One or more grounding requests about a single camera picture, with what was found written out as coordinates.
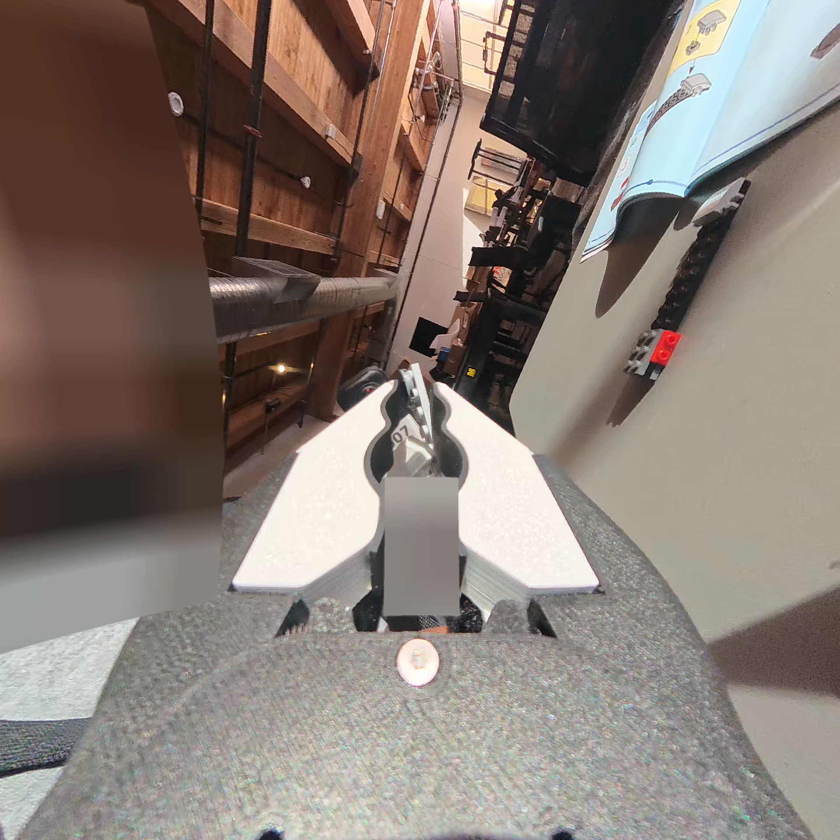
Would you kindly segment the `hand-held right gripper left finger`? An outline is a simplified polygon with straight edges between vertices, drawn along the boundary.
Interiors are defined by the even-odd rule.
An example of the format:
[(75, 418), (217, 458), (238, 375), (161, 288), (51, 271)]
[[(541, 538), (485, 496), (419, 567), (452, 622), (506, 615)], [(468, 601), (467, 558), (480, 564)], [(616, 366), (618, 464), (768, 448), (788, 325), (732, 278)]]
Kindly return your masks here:
[(387, 381), (297, 450), (233, 577), (235, 592), (321, 599), (350, 613), (371, 589), (380, 528), (371, 452), (391, 427)]

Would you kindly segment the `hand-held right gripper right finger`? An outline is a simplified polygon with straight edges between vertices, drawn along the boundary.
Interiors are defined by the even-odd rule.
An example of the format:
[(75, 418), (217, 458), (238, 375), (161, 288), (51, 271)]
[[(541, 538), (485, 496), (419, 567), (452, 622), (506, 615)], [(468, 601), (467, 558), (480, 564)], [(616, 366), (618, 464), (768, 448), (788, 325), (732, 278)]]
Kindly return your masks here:
[(465, 460), (458, 491), (463, 593), (488, 617), (501, 601), (591, 594), (600, 586), (532, 451), (447, 385), (443, 430)]

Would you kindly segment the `grey toy brick plate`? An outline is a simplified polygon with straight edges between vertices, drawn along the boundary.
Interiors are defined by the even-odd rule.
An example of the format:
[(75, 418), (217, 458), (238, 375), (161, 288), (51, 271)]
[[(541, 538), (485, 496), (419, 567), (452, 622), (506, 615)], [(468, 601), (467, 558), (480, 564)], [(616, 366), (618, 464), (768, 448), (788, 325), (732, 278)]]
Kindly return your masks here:
[(434, 441), (431, 403), (419, 364), (398, 371), (407, 396), (406, 414), (397, 425), (394, 441), (397, 445), (407, 441), (423, 444), (432, 456), (437, 454)]

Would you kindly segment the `black toy brick beam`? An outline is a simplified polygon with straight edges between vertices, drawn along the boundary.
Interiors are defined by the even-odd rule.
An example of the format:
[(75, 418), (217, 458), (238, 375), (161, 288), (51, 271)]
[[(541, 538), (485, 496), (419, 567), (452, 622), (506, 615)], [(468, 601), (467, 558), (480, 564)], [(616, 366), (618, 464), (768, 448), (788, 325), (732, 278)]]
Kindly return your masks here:
[(680, 325), (726, 237), (751, 181), (741, 177), (712, 194), (692, 218), (696, 237), (680, 261), (655, 320), (640, 334), (624, 372), (654, 382), (681, 341)]

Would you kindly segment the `grey desk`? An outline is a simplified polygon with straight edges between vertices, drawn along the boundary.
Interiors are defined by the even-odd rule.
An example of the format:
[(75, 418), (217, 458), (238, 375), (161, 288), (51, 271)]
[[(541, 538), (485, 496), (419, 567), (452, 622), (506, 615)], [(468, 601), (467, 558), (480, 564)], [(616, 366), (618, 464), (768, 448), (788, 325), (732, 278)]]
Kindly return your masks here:
[(838, 106), (720, 173), (749, 194), (655, 383), (623, 372), (696, 231), (652, 203), (561, 281), (512, 401), (677, 594), (764, 764), (838, 838)]

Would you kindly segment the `black flat screen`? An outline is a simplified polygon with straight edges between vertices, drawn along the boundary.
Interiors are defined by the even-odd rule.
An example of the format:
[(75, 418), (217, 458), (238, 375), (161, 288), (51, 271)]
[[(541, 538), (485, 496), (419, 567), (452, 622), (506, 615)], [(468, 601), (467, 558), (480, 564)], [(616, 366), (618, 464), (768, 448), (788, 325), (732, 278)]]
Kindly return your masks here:
[(445, 325), (420, 317), (416, 321), (413, 336), (408, 347), (415, 353), (433, 358), (438, 352), (433, 347), (433, 342), (439, 335), (444, 335), (447, 332), (448, 328)]

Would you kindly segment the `black workbench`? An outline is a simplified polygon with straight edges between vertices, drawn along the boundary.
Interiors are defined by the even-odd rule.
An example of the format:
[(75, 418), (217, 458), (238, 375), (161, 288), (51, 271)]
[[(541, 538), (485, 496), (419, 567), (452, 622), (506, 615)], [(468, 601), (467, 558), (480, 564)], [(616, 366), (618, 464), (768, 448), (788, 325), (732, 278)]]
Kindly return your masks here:
[(547, 313), (490, 287), (469, 328), (454, 390), (511, 434), (512, 392)]

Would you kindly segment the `light blue instruction booklet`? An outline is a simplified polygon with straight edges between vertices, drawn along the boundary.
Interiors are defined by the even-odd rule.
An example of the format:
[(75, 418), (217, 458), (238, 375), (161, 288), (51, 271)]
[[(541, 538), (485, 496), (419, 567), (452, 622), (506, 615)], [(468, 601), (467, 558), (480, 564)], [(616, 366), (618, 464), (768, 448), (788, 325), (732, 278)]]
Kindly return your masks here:
[(611, 244), (631, 204), (685, 198), (709, 175), (837, 101), (838, 25), (838, 1), (694, 2), (581, 260)]

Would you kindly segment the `silver ventilation duct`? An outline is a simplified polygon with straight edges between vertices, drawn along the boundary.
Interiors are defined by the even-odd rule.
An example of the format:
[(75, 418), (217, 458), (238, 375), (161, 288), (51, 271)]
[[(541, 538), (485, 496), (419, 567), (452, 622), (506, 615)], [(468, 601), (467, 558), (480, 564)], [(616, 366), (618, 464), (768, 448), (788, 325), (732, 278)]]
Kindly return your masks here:
[(397, 278), (213, 277), (209, 290), (217, 342), (231, 343), (388, 301)]

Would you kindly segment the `black drawstring bag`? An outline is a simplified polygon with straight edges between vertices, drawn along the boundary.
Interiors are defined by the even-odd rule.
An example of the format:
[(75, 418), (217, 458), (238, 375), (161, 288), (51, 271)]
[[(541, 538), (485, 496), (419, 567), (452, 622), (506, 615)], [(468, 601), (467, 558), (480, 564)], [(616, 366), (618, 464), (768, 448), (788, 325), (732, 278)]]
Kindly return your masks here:
[(62, 766), (90, 720), (1, 720), (1, 776)]

